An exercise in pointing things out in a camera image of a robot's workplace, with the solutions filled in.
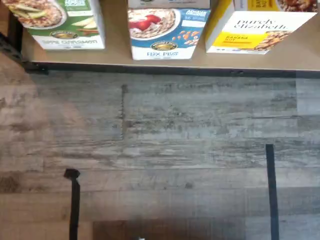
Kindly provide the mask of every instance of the bowl of oatmeal image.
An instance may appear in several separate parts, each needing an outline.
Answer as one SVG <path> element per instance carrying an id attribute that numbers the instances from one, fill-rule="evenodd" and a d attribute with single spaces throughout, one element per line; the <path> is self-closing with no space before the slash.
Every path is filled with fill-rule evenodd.
<path id="1" fill-rule="evenodd" d="M 65 10 L 54 0 L 3 0 L 3 3 L 28 29 L 53 29 L 67 20 Z"/>
<path id="2" fill-rule="evenodd" d="M 147 41 L 167 35 L 178 27 L 180 20 L 181 14 L 175 9 L 128 10 L 129 32 L 134 40 Z"/>
<path id="3" fill-rule="evenodd" d="M 317 0 L 277 0 L 284 12 L 317 12 Z"/>

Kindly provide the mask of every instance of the blue cereal box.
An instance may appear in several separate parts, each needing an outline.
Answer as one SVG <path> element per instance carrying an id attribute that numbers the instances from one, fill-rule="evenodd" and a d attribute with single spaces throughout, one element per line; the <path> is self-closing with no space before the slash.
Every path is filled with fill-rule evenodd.
<path id="1" fill-rule="evenodd" d="M 210 0 L 129 0 L 134 60 L 190 59 L 210 15 Z"/>

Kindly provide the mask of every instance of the store shelf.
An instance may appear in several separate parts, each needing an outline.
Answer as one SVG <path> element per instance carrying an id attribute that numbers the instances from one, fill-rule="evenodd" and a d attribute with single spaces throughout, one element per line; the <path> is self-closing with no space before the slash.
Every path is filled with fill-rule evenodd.
<path id="1" fill-rule="evenodd" d="M 105 50 L 45 51 L 24 31 L 22 54 L 35 63 L 85 64 L 188 69 L 320 71 L 320 16 L 290 35 L 266 55 L 206 54 L 200 41 L 191 60 L 134 61 L 127 29 L 126 0 L 101 0 L 106 27 Z"/>

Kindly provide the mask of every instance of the cereal box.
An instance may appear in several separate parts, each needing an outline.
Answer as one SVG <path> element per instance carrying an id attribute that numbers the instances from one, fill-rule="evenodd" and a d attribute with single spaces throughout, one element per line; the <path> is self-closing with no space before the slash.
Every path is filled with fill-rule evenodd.
<path id="1" fill-rule="evenodd" d="M 318 12 L 317 0 L 220 0 L 207 53 L 266 54 Z"/>
<path id="2" fill-rule="evenodd" d="M 190 59 L 210 14 L 210 0 L 128 0 L 134 60 Z"/>
<path id="3" fill-rule="evenodd" d="M 45 50 L 104 49 L 98 0 L 2 0 Z"/>

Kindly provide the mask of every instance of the wooden floor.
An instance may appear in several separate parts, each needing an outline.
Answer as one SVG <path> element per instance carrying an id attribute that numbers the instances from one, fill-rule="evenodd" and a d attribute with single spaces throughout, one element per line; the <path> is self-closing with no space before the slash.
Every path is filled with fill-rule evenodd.
<path id="1" fill-rule="evenodd" d="M 27 75 L 0 55 L 0 240 L 320 239 L 320 81 Z"/>

